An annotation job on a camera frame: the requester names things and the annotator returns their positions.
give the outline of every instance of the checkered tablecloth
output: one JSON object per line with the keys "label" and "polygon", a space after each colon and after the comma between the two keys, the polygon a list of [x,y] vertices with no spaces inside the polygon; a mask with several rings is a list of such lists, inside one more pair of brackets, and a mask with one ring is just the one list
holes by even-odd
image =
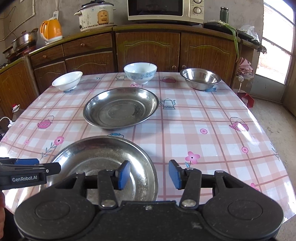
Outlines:
{"label": "checkered tablecloth", "polygon": [[[95,95],[116,87],[143,87],[160,100],[157,111],[136,126],[116,131],[91,126],[83,118],[83,107]],[[225,170],[276,200],[285,220],[296,213],[291,181],[276,149],[236,94],[221,82],[208,92],[188,87],[179,73],[156,73],[146,85],[136,85],[124,73],[88,75],[77,88],[61,92],[48,88],[17,119],[0,143],[0,155],[38,158],[50,162],[69,144],[82,138],[116,133],[146,151],[158,177],[158,200],[180,200],[168,162],[175,159],[205,174]],[[4,191],[12,212],[38,187]],[[201,203],[212,197],[203,189]]]}

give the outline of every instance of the floor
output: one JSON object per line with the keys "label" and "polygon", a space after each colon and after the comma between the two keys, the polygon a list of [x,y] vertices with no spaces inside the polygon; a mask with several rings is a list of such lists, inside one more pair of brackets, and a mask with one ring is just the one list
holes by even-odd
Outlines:
{"label": "floor", "polygon": [[[296,192],[296,118],[283,106],[264,100],[255,100],[251,112],[256,117],[283,161]],[[285,222],[278,241],[296,240],[296,216]]]}

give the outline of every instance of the round metal tray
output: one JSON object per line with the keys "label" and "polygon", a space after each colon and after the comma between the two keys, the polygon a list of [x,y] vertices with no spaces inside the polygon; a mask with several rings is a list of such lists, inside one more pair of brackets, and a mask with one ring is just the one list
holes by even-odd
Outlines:
{"label": "round metal tray", "polygon": [[87,102],[85,120],[103,129],[119,129],[147,120],[157,109],[155,94],[141,88],[115,88],[104,91]]}
{"label": "round metal tray", "polygon": [[[121,191],[115,190],[121,201],[155,201],[158,181],[155,166],[150,157],[136,144],[119,137],[95,136],[74,142],[57,154],[52,162],[61,165],[60,174],[47,177],[43,190],[77,172],[86,176],[97,175],[103,169],[117,169],[123,161],[131,163],[130,179]],[[87,199],[98,204],[98,190],[89,189]]]}

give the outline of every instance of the white cable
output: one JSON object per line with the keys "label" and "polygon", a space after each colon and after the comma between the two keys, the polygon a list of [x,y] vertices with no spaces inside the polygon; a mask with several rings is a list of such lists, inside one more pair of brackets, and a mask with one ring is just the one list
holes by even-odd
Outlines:
{"label": "white cable", "polygon": [[36,12],[35,12],[35,0],[33,0],[33,2],[32,2],[32,11],[33,11],[33,13],[32,13],[32,15],[31,15],[30,17],[28,17],[26,20],[24,20],[24,21],[21,22],[18,26],[16,26],[13,30],[11,30],[11,31],[9,32],[9,34],[7,34],[7,36],[6,36],[5,38],[0,39],[0,42],[2,42],[2,41],[4,41],[5,39],[7,39],[8,36],[9,36],[14,30],[16,30],[19,26],[21,26],[23,23],[25,23],[25,22],[28,21],[30,18],[32,18],[32,17],[34,17],[34,16],[36,15]]}
{"label": "white cable", "polygon": [[3,120],[4,118],[8,119],[8,120],[9,120],[9,123],[10,123],[11,125],[13,124],[12,120],[11,120],[11,119],[9,119],[9,118],[8,118],[8,117],[6,117],[6,116],[5,116],[5,117],[2,117],[2,118],[0,119],[0,121],[1,121],[1,120]]}

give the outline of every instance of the electric kettle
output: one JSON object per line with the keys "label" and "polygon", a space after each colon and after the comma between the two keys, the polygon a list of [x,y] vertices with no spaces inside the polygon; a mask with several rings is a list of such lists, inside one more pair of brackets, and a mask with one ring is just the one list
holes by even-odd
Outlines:
{"label": "electric kettle", "polygon": [[40,27],[40,34],[46,44],[63,38],[61,25],[56,18],[44,21]]}

